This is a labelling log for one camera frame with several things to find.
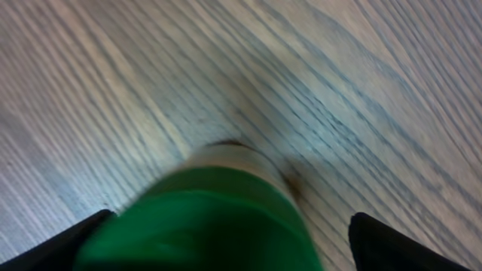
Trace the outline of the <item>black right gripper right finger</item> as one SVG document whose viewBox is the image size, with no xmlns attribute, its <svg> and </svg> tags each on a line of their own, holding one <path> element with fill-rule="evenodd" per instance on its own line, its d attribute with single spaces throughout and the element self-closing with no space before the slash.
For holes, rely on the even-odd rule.
<svg viewBox="0 0 482 271">
<path fill-rule="evenodd" d="M 469 271 L 363 212 L 351 217 L 349 243 L 358 271 Z"/>
</svg>

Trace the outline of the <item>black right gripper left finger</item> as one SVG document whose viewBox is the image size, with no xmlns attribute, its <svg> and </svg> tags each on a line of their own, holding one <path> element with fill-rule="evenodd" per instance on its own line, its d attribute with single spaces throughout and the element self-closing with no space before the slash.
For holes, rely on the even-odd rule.
<svg viewBox="0 0 482 271">
<path fill-rule="evenodd" d="M 81 246 L 116 214 L 98 211 L 49 240 L 1 264 L 1 271 L 71 271 Z"/>
</svg>

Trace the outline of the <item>green lid jar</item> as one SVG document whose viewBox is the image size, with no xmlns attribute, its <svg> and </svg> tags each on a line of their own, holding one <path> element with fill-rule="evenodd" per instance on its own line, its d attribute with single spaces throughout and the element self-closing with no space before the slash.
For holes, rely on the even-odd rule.
<svg viewBox="0 0 482 271">
<path fill-rule="evenodd" d="M 76 270 L 320 270 L 313 239 L 263 154 L 217 144 L 192 154 L 102 225 Z"/>
</svg>

